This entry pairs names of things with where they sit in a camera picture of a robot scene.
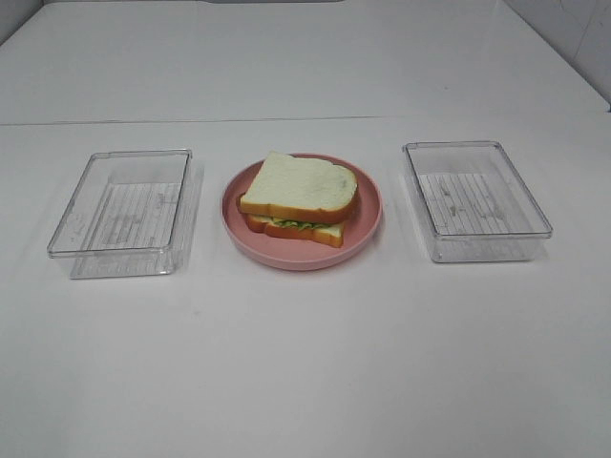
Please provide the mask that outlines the green lettuce leaf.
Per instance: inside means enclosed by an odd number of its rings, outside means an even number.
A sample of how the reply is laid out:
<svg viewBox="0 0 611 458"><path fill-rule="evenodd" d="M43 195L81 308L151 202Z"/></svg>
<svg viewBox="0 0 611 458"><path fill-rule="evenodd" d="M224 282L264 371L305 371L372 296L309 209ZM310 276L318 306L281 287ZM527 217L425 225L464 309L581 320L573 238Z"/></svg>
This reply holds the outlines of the green lettuce leaf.
<svg viewBox="0 0 611 458"><path fill-rule="evenodd" d="M328 228L329 225L328 224L324 224L324 223L313 223L313 222L307 222L307 221L298 221L298 220L292 220L292 219L276 219L273 218L272 219L272 223L275 224L276 226L282 227L282 228L290 228L290 227L294 227L296 228L298 231L302 231L305 229L320 229L320 228Z"/></svg>

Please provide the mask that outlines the clear right plastic tray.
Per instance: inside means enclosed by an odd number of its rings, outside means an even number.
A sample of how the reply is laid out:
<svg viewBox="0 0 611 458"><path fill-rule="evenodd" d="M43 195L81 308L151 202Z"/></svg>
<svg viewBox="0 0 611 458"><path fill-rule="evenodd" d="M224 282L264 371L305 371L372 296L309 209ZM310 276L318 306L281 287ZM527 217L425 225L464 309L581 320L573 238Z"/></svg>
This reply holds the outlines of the clear right plastic tray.
<svg viewBox="0 0 611 458"><path fill-rule="evenodd" d="M500 143L414 142L403 152L432 261L528 261L552 237L550 221Z"/></svg>

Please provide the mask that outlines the clear plastic tray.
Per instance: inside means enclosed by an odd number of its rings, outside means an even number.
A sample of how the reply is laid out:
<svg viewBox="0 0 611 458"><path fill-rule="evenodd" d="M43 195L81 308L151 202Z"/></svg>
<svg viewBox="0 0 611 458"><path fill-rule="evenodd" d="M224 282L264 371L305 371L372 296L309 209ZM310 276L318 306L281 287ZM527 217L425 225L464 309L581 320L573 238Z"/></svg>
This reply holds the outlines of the clear plastic tray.
<svg viewBox="0 0 611 458"><path fill-rule="evenodd" d="M432 261L528 261L552 237L550 221L500 143L414 142L403 152Z"/></svg>
<svg viewBox="0 0 611 458"><path fill-rule="evenodd" d="M194 215L191 151L90 156L47 246L72 280L169 275Z"/></svg>

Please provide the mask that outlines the pink round plate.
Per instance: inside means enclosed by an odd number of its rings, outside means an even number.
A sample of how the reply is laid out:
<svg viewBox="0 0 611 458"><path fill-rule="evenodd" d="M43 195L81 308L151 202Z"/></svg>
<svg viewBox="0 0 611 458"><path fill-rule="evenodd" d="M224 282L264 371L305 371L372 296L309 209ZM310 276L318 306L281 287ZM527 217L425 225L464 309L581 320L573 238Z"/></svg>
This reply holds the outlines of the pink round plate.
<svg viewBox="0 0 611 458"><path fill-rule="evenodd" d="M238 172L226 185L222 200L222 221L228 236L246 256L262 264L291 271L311 271L333 266L357 255L376 234L383 216L383 201L375 181L356 165L338 157L311 155L349 168L357 178L358 203L344 232L344 243L333 248L322 243L299 239L279 239L251 231L238 209L238 197L244 193L262 162L255 162Z"/></svg>

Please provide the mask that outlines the clear left plastic tray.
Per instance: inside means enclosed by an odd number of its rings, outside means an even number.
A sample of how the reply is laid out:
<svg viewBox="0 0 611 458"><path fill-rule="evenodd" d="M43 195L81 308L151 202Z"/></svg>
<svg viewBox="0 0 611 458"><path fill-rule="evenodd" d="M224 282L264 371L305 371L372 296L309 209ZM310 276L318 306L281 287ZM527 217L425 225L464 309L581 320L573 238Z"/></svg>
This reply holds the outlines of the clear left plastic tray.
<svg viewBox="0 0 611 458"><path fill-rule="evenodd" d="M191 151L90 156L47 246L72 280L169 275L194 215Z"/></svg>

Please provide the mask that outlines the bread slice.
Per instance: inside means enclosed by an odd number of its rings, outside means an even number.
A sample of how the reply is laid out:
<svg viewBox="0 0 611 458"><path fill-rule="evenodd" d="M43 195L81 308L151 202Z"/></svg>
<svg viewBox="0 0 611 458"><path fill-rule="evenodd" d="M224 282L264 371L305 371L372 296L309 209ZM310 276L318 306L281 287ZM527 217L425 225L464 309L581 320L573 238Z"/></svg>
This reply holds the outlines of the bread slice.
<svg viewBox="0 0 611 458"><path fill-rule="evenodd" d="M345 223L329 224L328 228L305 229L298 231L294 227L282 228L272 223L272 217L244 215L247 227L255 233L265 234L279 239L302 239L340 248L344 243Z"/></svg>
<svg viewBox="0 0 611 458"><path fill-rule="evenodd" d="M304 222L337 223L357 202L358 181L347 167L326 159L271 152L240 198L246 214Z"/></svg>

